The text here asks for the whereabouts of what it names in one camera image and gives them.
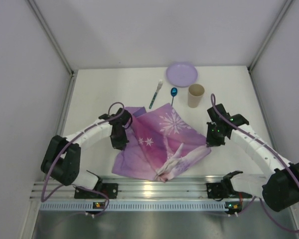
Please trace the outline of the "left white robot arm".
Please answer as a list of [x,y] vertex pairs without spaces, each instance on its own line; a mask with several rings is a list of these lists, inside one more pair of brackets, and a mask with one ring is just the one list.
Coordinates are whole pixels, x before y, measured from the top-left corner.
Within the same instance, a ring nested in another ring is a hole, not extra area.
[[46,178],[52,177],[63,186],[79,186],[96,190],[101,178],[81,169],[81,152],[104,138],[111,140],[112,148],[124,150],[129,143],[126,130],[132,124],[131,113],[119,108],[116,114],[103,114],[87,128],[62,137],[54,136],[41,164]]

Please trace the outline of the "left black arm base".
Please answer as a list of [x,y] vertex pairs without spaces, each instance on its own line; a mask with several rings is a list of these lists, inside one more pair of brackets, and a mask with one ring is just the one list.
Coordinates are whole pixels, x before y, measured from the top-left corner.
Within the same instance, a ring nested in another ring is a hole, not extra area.
[[104,199],[105,196],[109,199],[116,199],[118,195],[117,183],[102,183],[95,189],[75,188],[75,199]]

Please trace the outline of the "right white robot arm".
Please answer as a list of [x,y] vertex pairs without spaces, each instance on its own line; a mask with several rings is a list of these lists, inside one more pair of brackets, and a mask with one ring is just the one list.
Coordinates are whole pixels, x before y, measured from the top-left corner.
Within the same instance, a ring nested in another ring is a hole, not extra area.
[[241,114],[230,115],[222,104],[207,110],[206,144],[217,147],[228,138],[236,143],[261,169],[261,176],[242,171],[225,175],[221,181],[228,195],[239,192],[261,198],[275,212],[299,202],[299,163],[293,164],[269,147]]

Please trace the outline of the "beige paper cup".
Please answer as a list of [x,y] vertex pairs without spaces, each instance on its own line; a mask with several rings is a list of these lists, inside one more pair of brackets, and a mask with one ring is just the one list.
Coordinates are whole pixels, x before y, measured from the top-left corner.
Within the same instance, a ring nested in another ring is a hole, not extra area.
[[203,95],[205,93],[205,88],[200,84],[192,84],[188,88],[188,106],[190,108],[198,107]]

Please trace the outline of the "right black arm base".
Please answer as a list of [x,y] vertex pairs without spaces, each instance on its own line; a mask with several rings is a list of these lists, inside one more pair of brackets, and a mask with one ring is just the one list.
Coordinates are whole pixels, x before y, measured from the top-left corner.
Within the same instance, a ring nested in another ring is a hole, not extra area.
[[243,192],[228,193],[223,185],[219,182],[206,183],[207,197],[216,201],[223,199],[251,199],[253,196]]

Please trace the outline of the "purple printed placemat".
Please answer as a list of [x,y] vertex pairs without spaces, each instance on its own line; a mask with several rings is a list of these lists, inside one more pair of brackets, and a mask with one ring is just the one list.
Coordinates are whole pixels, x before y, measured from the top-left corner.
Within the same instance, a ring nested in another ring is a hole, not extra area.
[[147,112],[127,107],[129,143],[115,158],[112,173],[149,181],[169,181],[210,154],[206,137],[189,126],[171,104]]

